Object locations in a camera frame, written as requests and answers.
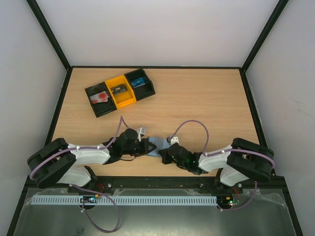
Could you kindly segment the teal leather card holder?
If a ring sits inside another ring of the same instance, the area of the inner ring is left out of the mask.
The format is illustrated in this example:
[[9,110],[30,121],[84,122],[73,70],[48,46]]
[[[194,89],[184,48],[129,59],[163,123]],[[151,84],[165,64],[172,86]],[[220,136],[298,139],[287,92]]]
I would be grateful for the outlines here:
[[148,140],[156,146],[155,150],[152,150],[147,154],[148,156],[161,157],[159,151],[162,149],[168,149],[170,147],[170,143],[167,141],[167,139],[164,139],[160,136],[148,137]]

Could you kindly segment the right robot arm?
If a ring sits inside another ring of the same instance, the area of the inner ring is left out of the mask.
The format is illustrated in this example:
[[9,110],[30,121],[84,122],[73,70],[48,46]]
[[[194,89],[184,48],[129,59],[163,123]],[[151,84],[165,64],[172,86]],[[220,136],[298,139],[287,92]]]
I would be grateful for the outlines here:
[[178,142],[159,151],[163,164],[177,167],[195,175],[221,170],[215,188],[226,192],[247,179],[268,182],[275,168],[274,152],[262,145],[235,138],[231,145],[212,152],[190,152]]

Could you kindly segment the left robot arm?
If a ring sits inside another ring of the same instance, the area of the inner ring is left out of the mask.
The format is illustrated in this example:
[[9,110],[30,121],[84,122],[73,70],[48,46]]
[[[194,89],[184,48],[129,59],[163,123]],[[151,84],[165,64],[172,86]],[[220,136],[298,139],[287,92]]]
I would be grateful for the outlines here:
[[38,188],[56,183],[83,187],[93,179],[91,164],[112,164],[123,155],[138,157],[156,148],[148,138],[142,138],[142,129],[128,128],[118,137],[96,146],[73,145],[64,138],[57,138],[33,154],[27,164],[31,170],[30,179]]

